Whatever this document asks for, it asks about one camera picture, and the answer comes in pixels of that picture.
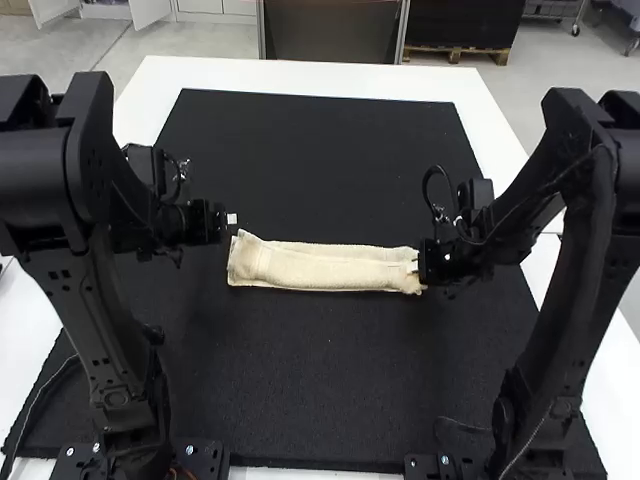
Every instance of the white table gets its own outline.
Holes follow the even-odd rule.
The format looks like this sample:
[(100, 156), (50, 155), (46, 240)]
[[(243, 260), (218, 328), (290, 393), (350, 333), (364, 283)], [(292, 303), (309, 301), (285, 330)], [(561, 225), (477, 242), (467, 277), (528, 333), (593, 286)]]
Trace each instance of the white table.
[[(114, 135), (118, 143), (153, 144), (183, 88), (453, 102), (482, 172), (494, 181), (496, 195), (527, 160), (478, 72), (453, 67), (147, 57), (116, 103)], [(541, 235), (522, 265), (538, 307), (559, 248), (555, 235)], [(1, 438), (20, 411), (59, 330), (59, 319), (44, 293), (13, 262), (0, 282), (0, 379), (11, 386), (3, 388), (0, 396)], [(640, 478), (633, 463), (640, 453), (640, 415), (634, 411), (640, 398), (639, 372), (640, 344), (618, 311), (591, 368), (583, 405), (611, 480)], [(45, 480), (52, 468), (53, 461), (18, 460), (12, 478)], [(234, 468), (231, 473), (234, 479), (250, 480), (300, 476), (336, 478), (331, 472), (270, 469)], [(337, 477), (397, 478), (354, 473)]]

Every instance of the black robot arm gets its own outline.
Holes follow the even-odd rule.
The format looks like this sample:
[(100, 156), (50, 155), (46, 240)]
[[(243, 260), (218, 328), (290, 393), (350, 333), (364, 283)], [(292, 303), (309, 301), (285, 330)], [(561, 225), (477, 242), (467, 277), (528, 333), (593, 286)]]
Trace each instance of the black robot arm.
[[(50, 97), (36, 76), (0, 78), (0, 91), (0, 250), (45, 290), (78, 352), (108, 468), (164, 478), (170, 408), (155, 349), (163, 338), (133, 318), (113, 253), (148, 259), (216, 243), (226, 215), (206, 200), (164, 198), (165, 166), (172, 175), (177, 165), (167, 153), (135, 146), (125, 157), (111, 133), (106, 74), (75, 75), (64, 96)], [(131, 165), (150, 173), (148, 184)]]
[[(421, 281), (450, 286), (491, 278), (524, 260), (566, 206), (562, 246), (531, 337), (494, 404), (490, 478), (570, 474), (565, 451), (589, 367), (640, 265), (640, 95), (552, 89), (547, 130), (509, 188), (490, 180), (454, 194), (456, 211), (431, 204), (439, 238), (422, 242)], [(423, 182), (428, 196), (431, 169)]]

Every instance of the pallet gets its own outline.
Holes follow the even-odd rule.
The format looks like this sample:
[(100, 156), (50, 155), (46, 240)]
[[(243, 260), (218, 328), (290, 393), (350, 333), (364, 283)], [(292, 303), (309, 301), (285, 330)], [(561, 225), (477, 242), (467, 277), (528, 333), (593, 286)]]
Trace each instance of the pallet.
[(424, 47), (417, 45), (405, 45), (402, 52), (402, 61), (410, 62), (411, 54), (416, 52), (446, 52), (449, 54), (449, 63), (458, 64), (463, 53), (484, 53), (489, 55), (496, 65), (504, 67), (509, 61), (510, 48), (474, 48), (474, 47)]

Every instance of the gray floor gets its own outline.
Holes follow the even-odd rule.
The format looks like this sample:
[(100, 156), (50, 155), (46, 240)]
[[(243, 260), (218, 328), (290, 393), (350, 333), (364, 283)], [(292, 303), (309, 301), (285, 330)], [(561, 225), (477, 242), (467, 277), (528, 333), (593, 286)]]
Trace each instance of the gray floor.
[[(464, 55), (458, 68), (476, 67), (528, 152), (544, 130), (540, 100), (552, 86), (584, 89), (599, 98), (609, 89), (640, 90), (640, 50), (621, 55), (628, 38), (619, 28), (526, 23), (518, 31), (509, 65), (484, 55)], [(76, 71), (106, 70), (122, 92), (145, 55), (257, 57), (255, 27), (158, 23), (136, 32), (128, 21), (63, 19), (38, 31), (28, 17), (0, 16), (0, 75), (40, 74), (53, 92), (66, 89)], [(445, 56), (414, 58), (410, 65), (447, 65)], [(622, 302), (640, 337), (640, 276)]]

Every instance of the cream cloth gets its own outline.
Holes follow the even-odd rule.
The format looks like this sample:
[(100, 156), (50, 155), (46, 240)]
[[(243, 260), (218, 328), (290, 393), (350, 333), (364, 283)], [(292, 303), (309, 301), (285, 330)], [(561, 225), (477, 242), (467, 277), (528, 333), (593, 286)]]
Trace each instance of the cream cloth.
[(409, 247), (264, 241), (240, 229), (231, 239), (227, 282), (287, 290), (420, 295), (417, 259), (418, 251)]

